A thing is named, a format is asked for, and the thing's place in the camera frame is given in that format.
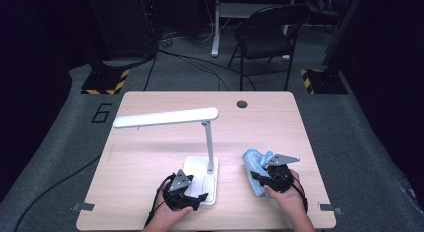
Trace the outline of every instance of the desk lamp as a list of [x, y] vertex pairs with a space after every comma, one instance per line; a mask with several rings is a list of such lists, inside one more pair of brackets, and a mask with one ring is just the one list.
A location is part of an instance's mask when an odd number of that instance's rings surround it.
[[140, 114], [117, 117], [113, 127], [134, 128], [144, 126], [156, 126], [167, 124], [180, 124], [201, 122], [205, 127], [208, 157], [187, 156], [184, 161], [183, 171], [187, 175], [193, 175], [193, 181], [185, 192], [187, 196], [197, 197], [208, 193], [208, 197], [202, 204], [213, 205], [216, 200], [216, 186], [218, 180], [218, 159], [213, 157], [211, 121], [218, 118], [217, 108], [202, 108], [192, 110], [180, 110], [153, 114]]

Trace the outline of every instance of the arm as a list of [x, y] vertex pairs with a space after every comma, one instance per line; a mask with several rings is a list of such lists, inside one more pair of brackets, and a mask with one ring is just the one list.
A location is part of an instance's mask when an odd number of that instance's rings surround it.
[[[297, 179], [294, 182], [295, 186], [301, 188], [298, 182], [299, 174], [294, 170], [291, 170], [291, 173]], [[264, 186], [264, 189], [271, 198], [277, 201], [281, 210], [289, 217], [294, 231], [315, 232], [314, 226], [303, 207], [302, 197], [293, 187], [290, 187], [290, 189], [284, 193], [278, 193], [267, 185]]]
[[150, 223], [143, 229], [143, 232], [166, 232], [193, 210], [192, 207], [185, 207], [178, 211], [171, 210], [163, 200], [163, 190], [165, 187], [166, 184], [162, 186], [159, 192], [155, 215]]

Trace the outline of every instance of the table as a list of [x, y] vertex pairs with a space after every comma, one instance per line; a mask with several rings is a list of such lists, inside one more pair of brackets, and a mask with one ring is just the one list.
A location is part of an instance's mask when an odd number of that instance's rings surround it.
[[[242, 109], [238, 101], [247, 102]], [[217, 198], [201, 205], [173, 230], [258, 230], [291, 228], [277, 203], [256, 197], [247, 179], [242, 154], [249, 148], [298, 157], [289, 165], [299, 172], [315, 228], [332, 228], [330, 203], [294, 96], [290, 92], [128, 92], [117, 116], [216, 107], [211, 122], [214, 156], [219, 160]], [[206, 138], [199, 123], [132, 129], [112, 128], [82, 210], [79, 230], [140, 230], [156, 189], [182, 168], [186, 156], [206, 156]]]
[[[295, 0], [290, 0], [290, 4], [294, 4]], [[254, 12], [273, 6], [273, 4], [245, 4], [245, 3], [221, 3], [215, 0], [215, 28], [212, 44], [212, 57], [217, 57], [219, 52], [220, 41], [220, 25], [219, 18], [249, 18]], [[284, 27], [284, 33], [287, 32], [287, 26]]]

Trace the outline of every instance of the blue cloth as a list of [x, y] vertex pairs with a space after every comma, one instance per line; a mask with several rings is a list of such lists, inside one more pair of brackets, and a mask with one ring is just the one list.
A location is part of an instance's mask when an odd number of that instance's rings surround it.
[[250, 185], [252, 186], [253, 191], [256, 196], [269, 196], [265, 189], [259, 184], [259, 181], [252, 178], [250, 171], [256, 172], [262, 176], [269, 177], [268, 173], [265, 171], [266, 162], [274, 153], [272, 151], [266, 152], [264, 155], [255, 149], [248, 149], [242, 156], [244, 167], [246, 168], [247, 177], [249, 179]]

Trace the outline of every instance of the chair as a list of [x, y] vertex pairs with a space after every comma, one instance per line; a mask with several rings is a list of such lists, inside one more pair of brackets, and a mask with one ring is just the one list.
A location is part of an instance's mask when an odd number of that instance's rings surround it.
[[[244, 77], [283, 71], [287, 71], [284, 86], [284, 90], [287, 90], [298, 30], [309, 17], [309, 12], [309, 7], [304, 4], [272, 6], [253, 13], [241, 26], [235, 29], [234, 35], [237, 46], [228, 67], [231, 66], [234, 58], [240, 58], [240, 91], [243, 90]], [[285, 25], [290, 27], [286, 35], [283, 33]], [[243, 59], [269, 58], [269, 63], [274, 57], [283, 55], [290, 56], [287, 69], [249, 75], [246, 75], [243, 71]]]

